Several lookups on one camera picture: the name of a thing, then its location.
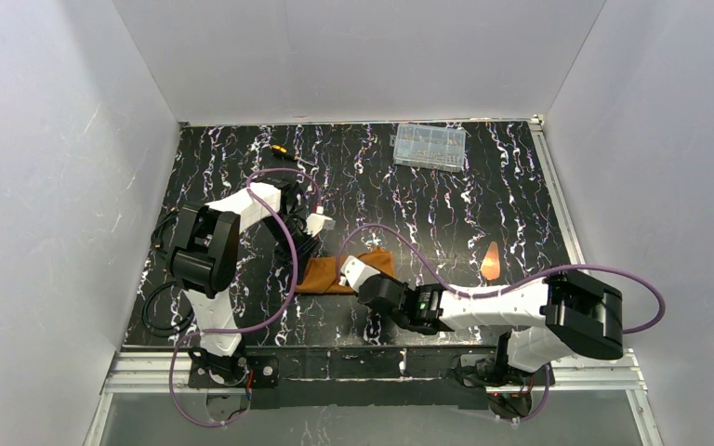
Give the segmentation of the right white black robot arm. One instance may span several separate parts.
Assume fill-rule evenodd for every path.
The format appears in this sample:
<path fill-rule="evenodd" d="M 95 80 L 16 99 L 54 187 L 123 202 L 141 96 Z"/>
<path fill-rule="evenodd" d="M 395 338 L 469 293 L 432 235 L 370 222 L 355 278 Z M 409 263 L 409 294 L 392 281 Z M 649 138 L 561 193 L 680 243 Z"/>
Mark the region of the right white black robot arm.
<path fill-rule="evenodd" d="M 502 386 L 566 356 L 614 361 L 624 355 L 621 293 L 578 270 L 515 288 L 449 291 L 440 284 L 412 288 L 357 263 L 342 268 L 340 281 L 361 304 L 410 332 L 437 335 L 476 326 L 508 327 L 480 380 L 483 386 Z"/>

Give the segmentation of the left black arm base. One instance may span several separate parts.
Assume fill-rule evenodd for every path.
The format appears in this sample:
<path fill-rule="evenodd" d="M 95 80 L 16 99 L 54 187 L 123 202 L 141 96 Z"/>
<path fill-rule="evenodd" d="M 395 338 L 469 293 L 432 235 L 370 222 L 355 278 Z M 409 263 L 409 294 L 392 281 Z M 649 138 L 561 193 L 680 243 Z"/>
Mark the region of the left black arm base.
<path fill-rule="evenodd" d="M 232 356 L 218 356 L 203 348 L 188 351 L 191 360 L 189 386 L 193 388 L 249 387 L 275 388 L 279 382 L 279 361 L 275 356 L 248 354 L 238 349 Z"/>

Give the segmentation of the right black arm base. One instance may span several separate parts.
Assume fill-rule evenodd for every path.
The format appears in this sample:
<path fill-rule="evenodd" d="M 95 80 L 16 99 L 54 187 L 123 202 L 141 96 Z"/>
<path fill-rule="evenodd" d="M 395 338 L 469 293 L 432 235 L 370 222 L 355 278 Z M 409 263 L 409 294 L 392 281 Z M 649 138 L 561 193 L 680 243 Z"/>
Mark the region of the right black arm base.
<path fill-rule="evenodd" d="M 537 387 L 556 383 L 554 372 L 545 367 L 534 373 L 508 366 L 495 349 L 470 351 L 458 356 L 452 365 L 456 379 L 466 387 L 508 387 L 512 391 L 529 392 Z"/>

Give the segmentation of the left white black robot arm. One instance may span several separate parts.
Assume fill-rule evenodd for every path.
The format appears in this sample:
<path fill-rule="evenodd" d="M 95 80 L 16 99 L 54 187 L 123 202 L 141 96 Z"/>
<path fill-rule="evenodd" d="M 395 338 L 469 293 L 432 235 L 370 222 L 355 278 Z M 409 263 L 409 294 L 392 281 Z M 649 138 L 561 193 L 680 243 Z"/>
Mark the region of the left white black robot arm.
<path fill-rule="evenodd" d="M 249 331 L 237 326 L 229 295 L 245 230 L 265 225 L 285 254 L 292 279 L 282 307 L 290 305 L 320 233 L 334 224 L 321 204 L 302 217 L 300 198 L 296 182 L 251 181 L 224 199 L 180 208 L 166 269 L 191 302 L 204 358 L 233 356 Z"/>

